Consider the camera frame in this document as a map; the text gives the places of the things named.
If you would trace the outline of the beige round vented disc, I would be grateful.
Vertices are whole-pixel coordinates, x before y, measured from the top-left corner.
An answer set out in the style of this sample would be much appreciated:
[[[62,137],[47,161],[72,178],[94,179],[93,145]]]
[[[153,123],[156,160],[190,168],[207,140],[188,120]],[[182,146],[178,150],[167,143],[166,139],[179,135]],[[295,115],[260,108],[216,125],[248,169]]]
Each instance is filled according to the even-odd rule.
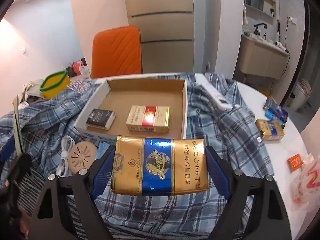
[[[68,168],[72,174],[81,169],[89,169],[95,161],[97,147],[89,141],[81,141],[75,144],[68,154]]]

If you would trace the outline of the blue tissue packet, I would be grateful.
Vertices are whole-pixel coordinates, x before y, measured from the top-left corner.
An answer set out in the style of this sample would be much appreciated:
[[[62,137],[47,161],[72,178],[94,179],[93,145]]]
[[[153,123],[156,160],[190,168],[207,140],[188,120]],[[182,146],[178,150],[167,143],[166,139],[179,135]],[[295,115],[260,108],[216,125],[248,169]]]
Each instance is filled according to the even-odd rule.
[[[115,146],[114,145],[110,145],[110,144],[102,141],[102,142],[99,143],[98,150],[97,150],[96,155],[95,155],[95,160],[101,159],[103,157],[103,155],[105,154],[105,152],[110,147],[112,148],[111,158],[113,159],[114,158],[114,153],[115,153]]]

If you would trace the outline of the gold blue cigarette pack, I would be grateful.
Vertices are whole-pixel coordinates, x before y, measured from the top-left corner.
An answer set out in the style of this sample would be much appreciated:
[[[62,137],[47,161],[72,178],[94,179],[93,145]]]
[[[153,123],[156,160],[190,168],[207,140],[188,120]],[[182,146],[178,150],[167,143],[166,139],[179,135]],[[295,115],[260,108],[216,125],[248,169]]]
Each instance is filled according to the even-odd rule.
[[[111,189],[132,196],[172,196],[209,189],[202,139],[118,137]]]

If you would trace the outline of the small orange packet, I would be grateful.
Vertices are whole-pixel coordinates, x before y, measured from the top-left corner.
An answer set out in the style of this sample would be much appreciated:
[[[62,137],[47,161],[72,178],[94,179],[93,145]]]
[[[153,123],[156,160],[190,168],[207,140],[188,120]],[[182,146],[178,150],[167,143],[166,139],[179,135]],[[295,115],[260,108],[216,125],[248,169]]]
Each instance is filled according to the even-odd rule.
[[[291,172],[294,172],[297,169],[301,168],[302,164],[303,164],[299,153],[294,155],[294,156],[292,156],[292,157],[289,157],[287,162],[288,162],[288,165],[289,165],[289,168],[290,168]]]

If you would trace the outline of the gold cigarette pack on table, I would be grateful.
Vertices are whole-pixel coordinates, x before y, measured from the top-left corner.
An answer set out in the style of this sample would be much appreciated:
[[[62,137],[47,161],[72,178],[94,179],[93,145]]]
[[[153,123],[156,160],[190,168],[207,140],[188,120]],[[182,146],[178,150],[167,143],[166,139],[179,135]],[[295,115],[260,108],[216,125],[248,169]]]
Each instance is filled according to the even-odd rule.
[[[285,136],[283,128],[277,120],[257,119],[255,125],[263,141],[281,140]]]

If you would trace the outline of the small black box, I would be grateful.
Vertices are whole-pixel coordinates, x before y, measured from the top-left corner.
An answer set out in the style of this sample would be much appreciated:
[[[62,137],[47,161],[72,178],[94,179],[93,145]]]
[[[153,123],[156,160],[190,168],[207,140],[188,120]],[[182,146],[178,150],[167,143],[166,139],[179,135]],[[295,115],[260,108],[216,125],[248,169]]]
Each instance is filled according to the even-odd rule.
[[[87,118],[86,125],[108,131],[111,128],[115,118],[116,113],[114,111],[93,109]]]

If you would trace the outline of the white remote control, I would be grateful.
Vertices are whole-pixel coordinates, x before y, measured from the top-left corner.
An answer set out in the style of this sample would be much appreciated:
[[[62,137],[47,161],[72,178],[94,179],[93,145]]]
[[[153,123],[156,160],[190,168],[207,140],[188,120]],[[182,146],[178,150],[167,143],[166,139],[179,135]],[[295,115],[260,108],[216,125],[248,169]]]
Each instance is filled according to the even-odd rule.
[[[232,105],[208,80],[206,77],[198,78],[200,85],[209,94],[216,107],[223,112],[240,108],[239,104]]]

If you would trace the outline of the beige bag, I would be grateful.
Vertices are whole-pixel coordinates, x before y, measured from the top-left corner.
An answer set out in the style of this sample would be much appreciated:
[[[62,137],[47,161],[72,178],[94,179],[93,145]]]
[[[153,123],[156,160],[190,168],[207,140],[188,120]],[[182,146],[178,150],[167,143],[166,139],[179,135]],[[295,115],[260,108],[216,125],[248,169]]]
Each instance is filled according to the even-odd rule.
[[[20,102],[33,103],[39,100],[46,100],[45,96],[40,91],[40,87],[44,82],[43,79],[30,81],[23,86]]]

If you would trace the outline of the yellow green container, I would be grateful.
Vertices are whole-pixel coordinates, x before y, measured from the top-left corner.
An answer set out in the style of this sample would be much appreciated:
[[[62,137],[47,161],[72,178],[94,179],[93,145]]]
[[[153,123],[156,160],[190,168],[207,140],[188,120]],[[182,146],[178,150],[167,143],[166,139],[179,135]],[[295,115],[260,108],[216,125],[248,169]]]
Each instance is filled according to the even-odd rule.
[[[67,70],[55,72],[45,78],[40,86],[40,92],[47,99],[51,99],[71,83]]]

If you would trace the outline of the cream red cigarette pack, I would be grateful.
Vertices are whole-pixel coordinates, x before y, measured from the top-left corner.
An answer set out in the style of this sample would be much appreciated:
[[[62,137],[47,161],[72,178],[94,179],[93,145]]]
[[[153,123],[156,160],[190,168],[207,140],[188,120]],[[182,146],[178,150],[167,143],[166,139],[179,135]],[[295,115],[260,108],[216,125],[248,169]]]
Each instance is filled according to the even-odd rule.
[[[126,126],[134,132],[169,132],[169,106],[133,105],[127,117]]]

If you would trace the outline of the open cardboard box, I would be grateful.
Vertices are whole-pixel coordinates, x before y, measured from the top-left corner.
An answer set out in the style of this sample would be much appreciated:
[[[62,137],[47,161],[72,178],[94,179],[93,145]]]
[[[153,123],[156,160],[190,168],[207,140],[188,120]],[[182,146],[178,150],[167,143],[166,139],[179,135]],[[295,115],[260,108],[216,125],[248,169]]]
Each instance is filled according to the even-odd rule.
[[[126,120],[133,105],[169,106],[169,132],[133,132]],[[114,111],[116,118],[107,131],[88,127],[86,121],[94,109]],[[188,115],[187,82],[176,79],[104,79],[80,112],[74,128],[84,137],[114,144],[119,135],[143,138],[185,139]]]

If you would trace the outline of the white hair dryer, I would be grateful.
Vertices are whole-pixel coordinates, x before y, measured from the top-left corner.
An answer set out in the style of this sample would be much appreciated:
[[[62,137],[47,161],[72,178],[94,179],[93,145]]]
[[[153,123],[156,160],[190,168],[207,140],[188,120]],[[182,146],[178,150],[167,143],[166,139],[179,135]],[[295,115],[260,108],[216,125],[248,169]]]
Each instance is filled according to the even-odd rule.
[[[275,42],[274,42],[274,45],[276,46],[276,48],[277,48],[279,51],[281,51],[281,52],[289,55],[289,51],[282,45],[281,42],[275,41]]]

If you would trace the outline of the orange chair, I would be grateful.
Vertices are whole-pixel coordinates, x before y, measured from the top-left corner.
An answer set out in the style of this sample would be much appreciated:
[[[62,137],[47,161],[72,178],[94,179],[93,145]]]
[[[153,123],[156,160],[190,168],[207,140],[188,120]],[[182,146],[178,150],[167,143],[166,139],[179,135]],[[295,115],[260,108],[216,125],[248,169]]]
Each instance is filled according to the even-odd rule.
[[[91,75],[101,77],[142,73],[140,30],[125,26],[101,31],[93,38]]]

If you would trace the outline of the black faucet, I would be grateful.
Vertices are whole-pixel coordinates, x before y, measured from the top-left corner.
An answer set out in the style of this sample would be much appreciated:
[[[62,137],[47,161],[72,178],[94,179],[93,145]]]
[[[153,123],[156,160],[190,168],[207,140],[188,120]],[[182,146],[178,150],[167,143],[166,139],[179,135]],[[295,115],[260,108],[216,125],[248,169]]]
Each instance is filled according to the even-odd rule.
[[[253,25],[254,34],[257,35],[257,36],[260,36],[260,33],[261,33],[261,30],[259,29],[260,26],[263,26],[264,29],[267,29],[267,24],[266,23],[259,23],[259,24]]]

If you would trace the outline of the beige refrigerator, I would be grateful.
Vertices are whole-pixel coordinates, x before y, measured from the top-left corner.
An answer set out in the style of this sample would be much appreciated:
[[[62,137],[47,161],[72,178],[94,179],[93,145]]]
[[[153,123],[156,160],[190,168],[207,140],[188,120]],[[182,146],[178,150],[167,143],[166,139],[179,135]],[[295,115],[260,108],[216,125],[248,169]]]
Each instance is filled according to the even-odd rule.
[[[192,72],[193,0],[125,0],[129,25],[140,30],[144,73]]]

